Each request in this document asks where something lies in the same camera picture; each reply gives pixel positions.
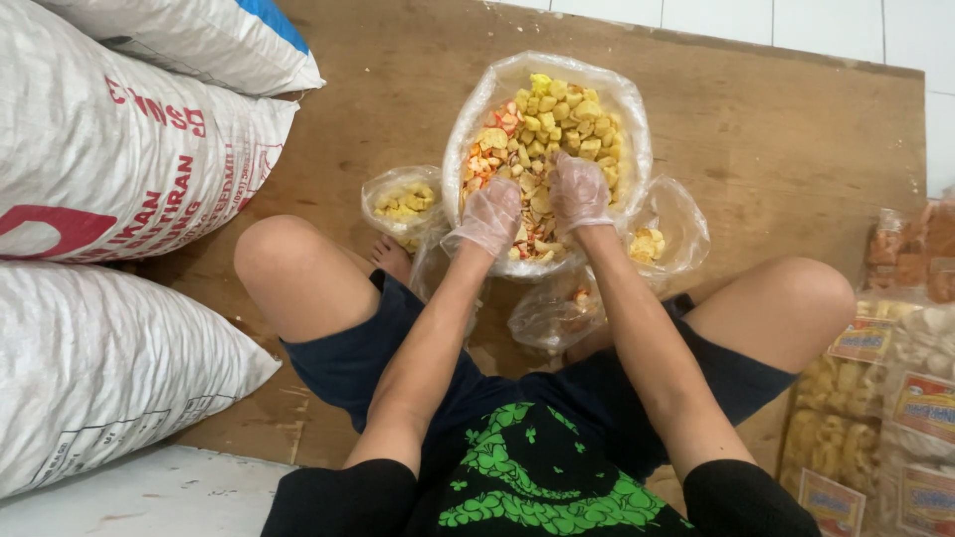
tile floor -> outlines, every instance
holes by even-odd
[[[928,196],[955,185],[955,0],[497,0],[925,71]]]

plywood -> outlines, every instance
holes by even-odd
[[[302,100],[278,165],[237,218],[140,270],[233,319],[274,353],[281,353],[276,335],[231,266],[240,233],[267,216],[295,214],[346,247],[367,250],[375,233],[361,220],[361,183],[397,166],[440,165],[457,112],[485,67],[528,49],[573,55],[640,88],[654,173],[680,180],[710,222],[709,259],[673,282],[675,290],[784,254],[820,259],[856,280],[879,207],[914,208],[924,198],[919,72],[473,0],[279,4],[328,87]],[[473,338],[507,376],[543,363],[506,331],[524,291],[495,281]],[[740,429],[771,470],[782,401]],[[340,464],[354,439],[345,414],[305,392],[288,366],[178,437],[322,466]]]

plastic glove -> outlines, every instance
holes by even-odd
[[[563,151],[551,158],[556,169],[550,172],[550,206],[561,235],[575,227],[613,225],[606,213],[610,189],[596,162],[575,159]]]
[[[501,177],[468,197],[461,225],[441,239],[441,247],[454,258],[461,239],[469,239],[494,257],[514,244],[520,225],[520,187]]]

